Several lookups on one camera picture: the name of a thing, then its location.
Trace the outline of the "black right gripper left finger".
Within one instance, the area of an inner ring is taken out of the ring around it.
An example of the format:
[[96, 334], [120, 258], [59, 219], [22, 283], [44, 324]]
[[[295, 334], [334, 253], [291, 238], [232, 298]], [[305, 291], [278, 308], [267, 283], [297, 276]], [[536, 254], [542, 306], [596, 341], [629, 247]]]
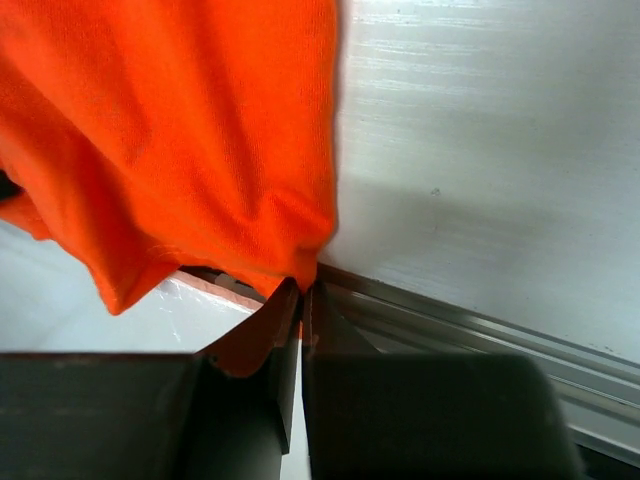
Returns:
[[196, 353], [5, 353], [5, 479], [275, 479], [300, 292], [284, 280]]

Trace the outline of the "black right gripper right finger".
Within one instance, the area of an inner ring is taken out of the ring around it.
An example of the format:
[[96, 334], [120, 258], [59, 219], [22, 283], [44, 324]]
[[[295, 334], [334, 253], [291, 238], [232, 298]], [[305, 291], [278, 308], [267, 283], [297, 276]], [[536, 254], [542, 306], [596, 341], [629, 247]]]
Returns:
[[577, 479], [558, 401], [529, 359], [378, 351], [314, 284], [302, 387], [315, 479]]

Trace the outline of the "orange t shirt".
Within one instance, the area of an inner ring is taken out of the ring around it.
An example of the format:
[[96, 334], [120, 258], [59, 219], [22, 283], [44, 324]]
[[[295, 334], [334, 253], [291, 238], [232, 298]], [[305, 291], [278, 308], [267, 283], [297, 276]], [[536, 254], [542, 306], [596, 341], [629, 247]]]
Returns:
[[335, 226], [333, 1], [5, 1], [1, 217], [119, 314], [183, 266], [270, 295]]

